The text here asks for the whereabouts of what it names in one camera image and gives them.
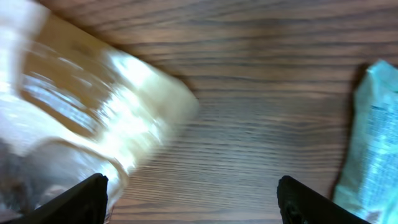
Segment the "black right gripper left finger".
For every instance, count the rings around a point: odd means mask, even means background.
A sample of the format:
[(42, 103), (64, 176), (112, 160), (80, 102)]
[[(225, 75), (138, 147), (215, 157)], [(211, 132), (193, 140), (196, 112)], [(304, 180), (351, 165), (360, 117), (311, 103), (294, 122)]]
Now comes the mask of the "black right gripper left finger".
[(93, 174), (50, 202), (6, 224), (104, 224), (108, 178)]

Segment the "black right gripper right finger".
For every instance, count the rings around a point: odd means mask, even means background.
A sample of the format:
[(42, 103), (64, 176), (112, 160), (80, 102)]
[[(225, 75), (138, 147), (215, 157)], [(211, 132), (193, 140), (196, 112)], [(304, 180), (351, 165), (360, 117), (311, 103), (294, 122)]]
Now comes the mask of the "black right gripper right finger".
[(283, 224), (370, 224), (285, 175), (277, 186)]

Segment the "teal snack packet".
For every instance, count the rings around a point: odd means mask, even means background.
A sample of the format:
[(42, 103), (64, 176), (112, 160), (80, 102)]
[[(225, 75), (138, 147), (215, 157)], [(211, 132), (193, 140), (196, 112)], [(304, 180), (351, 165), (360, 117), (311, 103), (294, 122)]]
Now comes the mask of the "teal snack packet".
[(354, 93), (354, 119), (333, 201), (369, 223), (397, 224), (397, 68), (371, 65)]

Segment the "brown nut pouch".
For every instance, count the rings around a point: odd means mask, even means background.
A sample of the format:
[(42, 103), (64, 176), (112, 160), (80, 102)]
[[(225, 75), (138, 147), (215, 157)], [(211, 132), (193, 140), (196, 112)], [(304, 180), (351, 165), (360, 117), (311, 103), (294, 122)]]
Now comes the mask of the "brown nut pouch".
[(100, 173), (107, 208), (198, 110), (180, 80), (57, 17), (1, 0), (1, 218)]

